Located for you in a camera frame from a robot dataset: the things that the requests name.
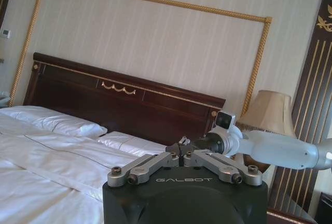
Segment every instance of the lampshade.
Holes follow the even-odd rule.
[[[291,99],[287,94],[260,90],[237,125],[242,130],[258,129],[295,137]]]

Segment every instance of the thermostat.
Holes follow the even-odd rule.
[[[1,31],[1,37],[9,39],[10,38],[10,33],[11,33],[10,30],[2,30]]]

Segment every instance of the table lamp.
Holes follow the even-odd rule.
[[[260,90],[248,111],[237,121],[237,126],[241,131],[260,130],[295,137],[291,99],[283,93]],[[256,162],[249,155],[243,155],[243,160],[245,165],[258,166],[261,172],[270,166]]]

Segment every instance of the bedding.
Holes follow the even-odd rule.
[[[110,168],[144,149],[128,151],[0,114],[0,223],[102,223]]]
[[[14,106],[0,109],[0,113],[27,122],[33,126],[68,136],[99,137],[107,128],[91,121],[40,106]]]
[[[139,137],[121,132],[111,132],[99,137],[98,142],[121,151],[128,152],[136,156],[144,154],[160,154],[165,151],[165,145],[160,145]]]

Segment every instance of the wooden headboard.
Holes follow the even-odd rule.
[[[43,106],[165,145],[196,139],[224,99],[34,53],[24,105]]]

